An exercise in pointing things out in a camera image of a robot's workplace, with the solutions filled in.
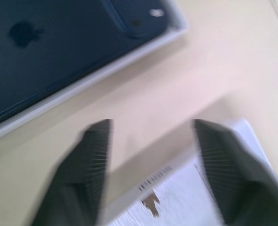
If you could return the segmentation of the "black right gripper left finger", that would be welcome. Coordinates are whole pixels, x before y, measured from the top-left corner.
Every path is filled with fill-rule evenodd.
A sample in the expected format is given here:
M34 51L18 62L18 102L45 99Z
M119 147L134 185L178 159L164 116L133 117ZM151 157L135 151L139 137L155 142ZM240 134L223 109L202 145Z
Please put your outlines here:
M58 164L32 226L96 226L106 181L112 120L92 124Z

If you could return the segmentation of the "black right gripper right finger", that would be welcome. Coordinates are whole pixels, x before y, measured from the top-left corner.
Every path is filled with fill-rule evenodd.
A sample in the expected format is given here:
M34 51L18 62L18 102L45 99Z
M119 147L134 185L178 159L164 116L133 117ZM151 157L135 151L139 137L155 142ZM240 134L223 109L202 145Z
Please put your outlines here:
M217 123L195 119L203 169L226 226L278 226L278 178Z

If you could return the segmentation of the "white box lid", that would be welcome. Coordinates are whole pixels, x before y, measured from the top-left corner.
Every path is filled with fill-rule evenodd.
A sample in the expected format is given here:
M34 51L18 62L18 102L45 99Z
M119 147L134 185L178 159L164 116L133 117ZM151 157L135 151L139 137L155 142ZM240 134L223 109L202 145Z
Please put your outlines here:
M213 123L231 129L248 152L278 178L246 119ZM226 226L206 180L194 120L172 130L111 173L100 225Z

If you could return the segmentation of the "dark blue smartphone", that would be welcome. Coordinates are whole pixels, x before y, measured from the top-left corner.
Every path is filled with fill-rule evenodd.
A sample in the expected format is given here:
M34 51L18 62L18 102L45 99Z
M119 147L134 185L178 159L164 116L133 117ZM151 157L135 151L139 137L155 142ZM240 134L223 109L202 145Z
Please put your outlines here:
M0 0L0 123L163 34L163 0Z

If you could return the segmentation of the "white phone box base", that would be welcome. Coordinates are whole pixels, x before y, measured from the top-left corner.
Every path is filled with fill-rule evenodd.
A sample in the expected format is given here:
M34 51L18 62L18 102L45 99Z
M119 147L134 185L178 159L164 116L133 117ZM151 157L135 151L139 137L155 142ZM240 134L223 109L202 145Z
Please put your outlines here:
M149 41L143 46L131 51L130 53L120 57L114 62L102 67L101 69L85 76L81 80L73 83L72 85L64 88L61 91L51 95L43 101L35 104L34 106L22 111L16 116L0 124L0 138L6 136L8 133L16 130L24 124L30 122L36 117L44 114L52 108L60 105L66 100L76 96L84 90L92 87L100 81L110 77L111 75L119 72L127 66L137 62L141 58L155 52L156 50L170 44L175 39L180 37L188 28L186 17L177 4L176 0L162 0L169 14L168 29L156 39Z

